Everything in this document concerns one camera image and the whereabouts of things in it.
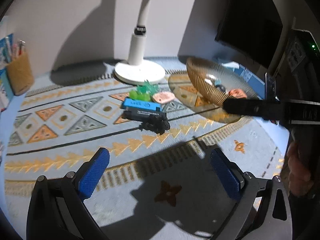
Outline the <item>right hand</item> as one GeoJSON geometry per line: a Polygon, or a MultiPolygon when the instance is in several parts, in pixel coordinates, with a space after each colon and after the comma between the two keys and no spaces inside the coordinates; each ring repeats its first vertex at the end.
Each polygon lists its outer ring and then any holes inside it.
{"type": "Polygon", "coordinates": [[[301,197],[307,194],[313,186],[311,173],[299,159],[298,144],[296,142],[291,142],[286,156],[288,158],[288,167],[290,171],[289,190],[294,196],[301,197]]]}

